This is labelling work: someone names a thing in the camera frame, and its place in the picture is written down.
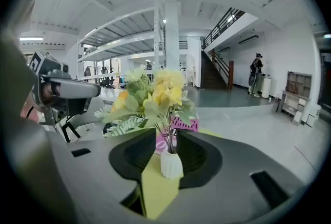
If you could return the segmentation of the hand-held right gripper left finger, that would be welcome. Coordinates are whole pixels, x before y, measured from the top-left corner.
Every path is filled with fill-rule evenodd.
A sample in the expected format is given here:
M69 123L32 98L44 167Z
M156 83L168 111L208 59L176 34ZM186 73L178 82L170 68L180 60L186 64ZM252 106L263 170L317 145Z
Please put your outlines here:
M142 173L156 148L156 129L148 128L129 133L133 137L115 146L109 153L112 168L124 179L133 180L135 188L121 201L121 205L145 216Z

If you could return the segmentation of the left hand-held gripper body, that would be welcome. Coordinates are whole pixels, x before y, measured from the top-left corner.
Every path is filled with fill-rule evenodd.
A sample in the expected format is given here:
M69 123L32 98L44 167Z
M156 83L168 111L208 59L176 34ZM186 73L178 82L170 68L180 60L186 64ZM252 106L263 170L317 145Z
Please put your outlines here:
M65 99L92 99L100 95L99 85L72 79L67 64L43 51L33 54L29 68L37 77L32 99L43 110L43 125L55 125L65 117Z

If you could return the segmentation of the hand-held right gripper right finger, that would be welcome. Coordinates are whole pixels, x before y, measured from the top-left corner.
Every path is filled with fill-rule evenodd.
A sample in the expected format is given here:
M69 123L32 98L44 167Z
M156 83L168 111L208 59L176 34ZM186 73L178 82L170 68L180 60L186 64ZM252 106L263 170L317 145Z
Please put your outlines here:
M183 166L179 189L206 185L221 169L222 154L208 140L211 135L193 131L177 132L177 153Z

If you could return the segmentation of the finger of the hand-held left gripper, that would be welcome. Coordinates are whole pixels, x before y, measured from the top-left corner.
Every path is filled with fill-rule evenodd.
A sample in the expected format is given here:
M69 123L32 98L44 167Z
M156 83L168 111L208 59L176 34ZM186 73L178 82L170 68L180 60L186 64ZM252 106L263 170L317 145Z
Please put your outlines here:
M75 116L84 114L89 107L91 99L65 99L64 100L64 115Z

